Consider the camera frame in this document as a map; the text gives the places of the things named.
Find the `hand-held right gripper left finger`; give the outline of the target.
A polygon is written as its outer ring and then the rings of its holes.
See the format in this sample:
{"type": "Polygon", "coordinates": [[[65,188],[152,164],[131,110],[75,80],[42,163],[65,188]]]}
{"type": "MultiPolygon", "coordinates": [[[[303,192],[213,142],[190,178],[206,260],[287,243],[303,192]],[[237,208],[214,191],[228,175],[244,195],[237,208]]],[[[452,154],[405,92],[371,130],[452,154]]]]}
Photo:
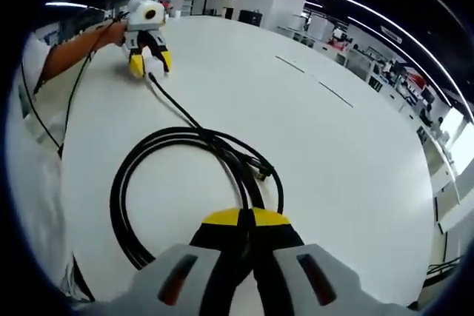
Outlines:
{"type": "Polygon", "coordinates": [[[129,315],[228,315],[250,274],[250,208],[208,215],[190,242],[156,258],[127,294],[129,315]]]}

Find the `person's left hand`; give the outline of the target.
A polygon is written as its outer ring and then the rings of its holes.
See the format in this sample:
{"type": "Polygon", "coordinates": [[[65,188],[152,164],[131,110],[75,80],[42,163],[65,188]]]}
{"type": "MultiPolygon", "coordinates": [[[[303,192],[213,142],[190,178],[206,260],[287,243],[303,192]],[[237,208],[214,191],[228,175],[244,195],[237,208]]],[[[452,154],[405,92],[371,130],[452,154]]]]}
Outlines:
{"type": "Polygon", "coordinates": [[[124,43],[124,33],[126,29],[127,29],[127,22],[125,21],[113,22],[110,25],[110,28],[108,30],[110,43],[115,44],[117,46],[121,46],[124,43]]]}

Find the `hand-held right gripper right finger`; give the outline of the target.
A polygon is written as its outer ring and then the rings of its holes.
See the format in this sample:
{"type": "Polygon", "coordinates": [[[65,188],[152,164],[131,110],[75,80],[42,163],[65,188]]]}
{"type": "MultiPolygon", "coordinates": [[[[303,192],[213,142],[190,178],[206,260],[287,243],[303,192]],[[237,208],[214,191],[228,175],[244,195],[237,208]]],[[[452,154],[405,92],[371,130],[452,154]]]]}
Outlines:
{"type": "Polygon", "coordinates": [[[290,221],[252,210],[253,274],[266,315],[407,315],[361,288],[356,272],[317,244],[305,244],[290,221]]]}

